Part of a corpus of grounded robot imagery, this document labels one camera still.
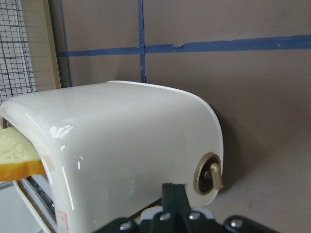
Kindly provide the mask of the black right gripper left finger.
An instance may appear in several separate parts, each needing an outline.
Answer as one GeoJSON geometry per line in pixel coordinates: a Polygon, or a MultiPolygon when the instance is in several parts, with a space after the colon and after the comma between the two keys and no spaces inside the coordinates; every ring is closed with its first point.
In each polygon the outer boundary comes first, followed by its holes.
{"type": "Polygon", "coordinates": [[[162,185],[162,211],[155,213],[151,219],[137,224],[126,217],[119,217],[95,232],[97,233],[172,233],[178,212],[174,184],[162,185]]]}

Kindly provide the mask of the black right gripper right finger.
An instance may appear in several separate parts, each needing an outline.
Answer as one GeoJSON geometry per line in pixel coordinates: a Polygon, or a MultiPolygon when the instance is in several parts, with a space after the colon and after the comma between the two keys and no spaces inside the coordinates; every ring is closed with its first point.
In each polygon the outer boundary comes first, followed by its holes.
{"type": "Polygon", "coordinates": [[[233,215],[223,224],[207,218],[203,212],[192,210],[188,201],[185,186],[173,185],[177,212],[182,217],[189,233],[275,233],[276,230],[268,228],[249,218],[233,215]]]}

